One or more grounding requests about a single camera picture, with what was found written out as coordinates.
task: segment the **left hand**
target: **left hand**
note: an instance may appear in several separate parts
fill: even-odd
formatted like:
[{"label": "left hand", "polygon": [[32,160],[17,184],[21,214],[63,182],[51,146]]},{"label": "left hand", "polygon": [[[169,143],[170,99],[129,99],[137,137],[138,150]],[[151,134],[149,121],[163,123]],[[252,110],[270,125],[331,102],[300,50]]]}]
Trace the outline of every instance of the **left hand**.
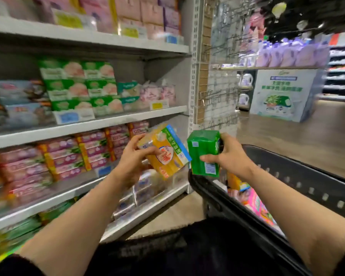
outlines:
[{"label": "left hand", "polygon": [[151,166],[142,164],[143,159],[147,155],[158,155],[160,153],[159,149],[155,146],[146,149],[137,148],[138,141],[144,136],[145,134],[133,136],[125,147],[119,164],[112,171],[116,180],[123,184],[126,190],[138,182],[143,171],[151,168]]}]

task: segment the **price tag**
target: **price tag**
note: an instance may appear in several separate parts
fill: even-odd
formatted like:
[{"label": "price tag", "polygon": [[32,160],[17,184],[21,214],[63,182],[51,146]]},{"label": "price tag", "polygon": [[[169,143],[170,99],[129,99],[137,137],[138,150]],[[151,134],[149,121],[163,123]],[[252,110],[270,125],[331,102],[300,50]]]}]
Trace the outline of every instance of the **price tag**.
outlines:
[{"label": "price tag", "polygon": [[150,110],[157,110],[169,107],[169,100],[159,100],[150,102]]}]

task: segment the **right hand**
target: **right hand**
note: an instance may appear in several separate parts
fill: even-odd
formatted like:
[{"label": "right hand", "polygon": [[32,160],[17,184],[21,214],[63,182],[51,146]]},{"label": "right hand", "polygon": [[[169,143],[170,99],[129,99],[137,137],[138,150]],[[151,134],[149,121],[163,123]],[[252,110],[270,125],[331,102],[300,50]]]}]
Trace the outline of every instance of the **right hand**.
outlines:
[{"label": "right hand", "polygon": [[222,168],[238,176],[242,181],[250,181],[256,164],[244,152],[242,145],[228,133],[221,134],[224,150],[218,155],[202,155],[200,159],[206,163],[218,163]]}]

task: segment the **ceiling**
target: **ceiling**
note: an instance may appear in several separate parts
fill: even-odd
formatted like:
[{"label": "ceiling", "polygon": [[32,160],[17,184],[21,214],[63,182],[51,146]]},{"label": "ceiling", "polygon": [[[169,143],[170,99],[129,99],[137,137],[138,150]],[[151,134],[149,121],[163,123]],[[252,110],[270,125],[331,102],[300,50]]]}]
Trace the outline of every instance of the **ceiling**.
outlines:
[{"label": "ceiling", "polygon": [[[271,10],[280,2],[285,2],[287,7],[276,23]],[[272,40],[298,36],[297,23],[301,20],[308,20],[304,31],[309,29],[313,35],[345,32],[345,0],[263,0],[258,5],[265,16],[265,34]]]}]

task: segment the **pink box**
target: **pink box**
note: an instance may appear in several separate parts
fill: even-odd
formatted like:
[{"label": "pink box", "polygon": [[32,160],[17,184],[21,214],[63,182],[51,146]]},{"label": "pink box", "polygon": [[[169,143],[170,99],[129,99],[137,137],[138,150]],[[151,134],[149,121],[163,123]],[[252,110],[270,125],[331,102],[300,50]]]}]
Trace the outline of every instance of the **pink box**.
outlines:
[{"label": "pink box", "polygon": [[155,24],[145,24],[147,28],[147,36],[149,40],[161,40],[165,41],[164,27]]},{"label": "pink box", "polygon": [[142,1],[140,4],[140,9],[142,11],[143,23],[152,23],[161,26],[164,25],[163,7]]},{"label": "pink box", "polygon": [[140,0],[115,0],[118,18],[129,18],[141,21]]},{"label": "pink box", "polygon": [[87,15],[93,16],[97,21],[97,31],[116,33],[116,23],[111,15],[108,0],[79,0]]},{"label": "pink box", "polygon": [[180,30],[180,13],[175,9],[164,7],[164,26]]}]

